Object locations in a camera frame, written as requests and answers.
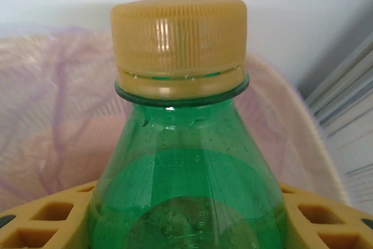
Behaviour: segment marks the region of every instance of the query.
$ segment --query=bottle neck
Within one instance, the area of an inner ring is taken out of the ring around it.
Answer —
[[[228,116],[235,110],[233,99],[222,102],[192,107],[153,107],[141,104],[133,105],[133,113],[138,117],[145,118],[145,123],[149,120],[158,120],[163,123],[174,122],[198,122],[206,119],[221,118]]]
[[[249,85],[249,76],[246,76],[246,79],[237,87],[227,91],[223,92],[214,96],[207,96],[207,97],[200,97],[195,99],[185,99],[185,100],[155,100],[155,99],[148,99],[146,97],[142,96],[136,96],[134,94],[125,92],[121,89],[121,87],[118,84],[118,81],[115,82],[115,91],[117,94],[124,98],[125,100],[128,100],[134,104],[142,104],[149,107],[163,107],[163,108],[185,108],[185,107],[203,107],[206,105],[214,105],[219,104],[222,101],[226,101],[229,99],[232,99],[235,96],[238,96],[240,93],[242,93]]]

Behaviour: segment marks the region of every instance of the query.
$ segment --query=yellow bottle cap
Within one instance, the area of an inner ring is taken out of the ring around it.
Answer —
[[[111,12],[118,85],[149,99],[196,99],[246,79],[241,0],[144,0]]]

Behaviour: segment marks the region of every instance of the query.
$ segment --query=pink plastic bag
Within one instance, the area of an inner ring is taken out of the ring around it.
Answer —
[[[111,33],[0,39],[0,211],[98,179],[131,105],[114,92]],[[238,109],[276,177],[344,201],[296,92],[248,58]]]

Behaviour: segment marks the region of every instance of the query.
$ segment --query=bottle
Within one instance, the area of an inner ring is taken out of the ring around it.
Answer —
[[[90,248],[284,248],[281,189],[233,102],[249,83],[245,4],[137,1],[111,21],[133,109],[90,202]]]

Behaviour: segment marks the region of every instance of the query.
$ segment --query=square hole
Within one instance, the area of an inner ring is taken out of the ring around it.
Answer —
[[[373,249],[358,234],[319,233],[319,237],[330,249]]]
[[[41,248],[57,230],[19,229],[0,244],[0,248]]]
[[[298,209],[313,224],[343,224],[332,211],[322,205],[298,205]]]
[[[361,219],[361,221],[373,230],[373,220]]]
[[[94,186],[85,187],[83,189],[80,189],[78,192],[89,192],[94,189]]]
[[[4,227],[6,224],[8,224],[9,222],[11,222],[15,217],[16,215],[6,215],[3,217],[0,217],[0,229]]]
[[[32,220],[63,221],[68,218],[73,207],[74,204],[66,202],[52,202],[40,209],[40,211],[32,217]]]

